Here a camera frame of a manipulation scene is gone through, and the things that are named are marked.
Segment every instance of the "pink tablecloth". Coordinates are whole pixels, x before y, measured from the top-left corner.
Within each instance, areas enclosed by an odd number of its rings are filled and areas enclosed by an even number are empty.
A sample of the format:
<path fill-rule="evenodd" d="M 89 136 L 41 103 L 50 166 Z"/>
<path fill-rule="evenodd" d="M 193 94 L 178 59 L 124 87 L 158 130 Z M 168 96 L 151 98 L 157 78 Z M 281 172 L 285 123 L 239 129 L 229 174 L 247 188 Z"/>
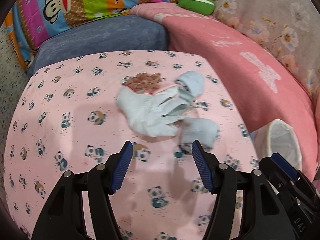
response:
<path fill-rule="evenodd" d="M 205 92 L 196 99 L 195 110 L 199 117 L 220 126 L 212 153 L 235 169 L 250 172 L 255 168 L 255 151 L 250 138 L 244 137 L 243 120 L 202 57 L 132 51 L 70 59 L 40 69 L 30 79 L 12 118 L 4 156 L 4 184 L 17 225 L 31 235 L 47 197 L 65 170 L 89 171 L 130 140 L 136 157 L 122 188 L 111 198 L 122 233 L 138 240 L 162 236 L 201 240 L 215 198 L 203 187 L 192 156 L 174 155 L 179 152 L 178 136 L 151 139 L 133 133 L 115 105 L 126 76 L 160 72 L 173 81 L 188 70 L 205 77 Z M 222 104 L 222 99 L 229 104 Z M 88 120 L 92 112 L 98 122 Z M 141 158 L 142 152 L 148 157 Z M 86 194 L 84 199 L 87 231 L 94 237 Z M 239 229 L 240 206 L 239 195 L 233 236 Z"/>
<path fill-rule="evenodd" d="M 300 143 L 302 171 L 313 180 L 318 142 L 311 100 L 270 53 L 213 17 L 173 3 L 140 4 L 130 13 L 164 25 L 170 34 L 171 50 L 206 58 L 236 103 L 249 132 L 274 119 L 292 126 Z"/>

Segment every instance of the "ridged blue pad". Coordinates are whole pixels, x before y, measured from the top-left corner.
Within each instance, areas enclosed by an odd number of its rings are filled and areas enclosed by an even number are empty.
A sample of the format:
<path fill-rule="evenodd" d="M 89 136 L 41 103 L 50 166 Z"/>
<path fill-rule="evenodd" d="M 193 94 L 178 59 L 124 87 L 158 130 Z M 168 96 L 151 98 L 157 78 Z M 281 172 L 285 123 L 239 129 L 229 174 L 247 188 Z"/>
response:
<path fill-rule="evenodd" d="M 298 174 L 295 169 L 284 159 L 279 153 L 274 153 L 271 159 L 292 179 L 294 183 L 297 182 Z"/>
<path fill-rule="evenodd" d="M 209 190 L 209 192 L 213 192 L 212 173 L 201 153 L 201 149 L 199 149 L 195 141 L 192 143 L 192 156 L 195 160 L 204 187 Z"/>
<path fill-rule="evenodd" d="M 124 176 L 127 173 L 129 164 L 132 159 L 133 154 L 133 145 L 131 142 L 128 143 L 126 149 L 122 153 L 116 168 L 113 171 L 112 174 L 112 183 L 110 190 L 115 193 L 118 189 L 121 188 L 122 182 L 124 180 Z"/>

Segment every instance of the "speckled floor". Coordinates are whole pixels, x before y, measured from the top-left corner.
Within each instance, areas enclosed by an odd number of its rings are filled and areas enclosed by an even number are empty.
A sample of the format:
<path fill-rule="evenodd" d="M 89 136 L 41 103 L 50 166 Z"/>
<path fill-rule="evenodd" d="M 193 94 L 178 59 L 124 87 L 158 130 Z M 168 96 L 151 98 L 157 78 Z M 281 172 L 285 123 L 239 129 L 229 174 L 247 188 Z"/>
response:
<path fill-rule="evenodd" d="M 3 183 L 3 158 L 7 134 L 13 112 L 28 78 L 20 67 L 7 38 L 4 26 L 0 27 L 0 197 L 7 208 Z"/>

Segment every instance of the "white pattern on pink blanket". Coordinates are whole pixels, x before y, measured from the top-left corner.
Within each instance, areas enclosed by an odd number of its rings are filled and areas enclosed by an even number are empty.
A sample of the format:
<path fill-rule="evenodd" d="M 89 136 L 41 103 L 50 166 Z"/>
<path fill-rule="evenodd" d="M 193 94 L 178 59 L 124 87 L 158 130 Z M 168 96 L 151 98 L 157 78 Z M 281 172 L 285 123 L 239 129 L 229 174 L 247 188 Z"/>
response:
<path fill-rule="evenodd" d="M 164 25 L 170 34 L 170 50 L 206 58 L 228 89 L 250 132 L 274 119 L 292 126 L 300 143 L 302 171 L 313 180 L 318 145 L 310 97 L 270 53 L 213 17 L 173 3 L 140 4 L 130 13 Z M 241 55 L 244 51 L 268 69 L 257 68 Z"/>

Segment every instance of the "colorful striped fabric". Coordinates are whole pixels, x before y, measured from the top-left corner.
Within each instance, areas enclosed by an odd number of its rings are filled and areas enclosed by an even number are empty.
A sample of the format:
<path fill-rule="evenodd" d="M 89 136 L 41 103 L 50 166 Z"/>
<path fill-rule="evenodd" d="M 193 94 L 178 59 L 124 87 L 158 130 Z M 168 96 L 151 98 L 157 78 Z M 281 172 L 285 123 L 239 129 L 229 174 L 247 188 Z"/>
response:
<path fill-rule="evenodd" d="M 6 23 L 14 50 L 25 69 L 42 42 L 70 28 L 97 19 L 127 15 L 129 9 L 139 3 L 176 1 L 17 0 Z"/>

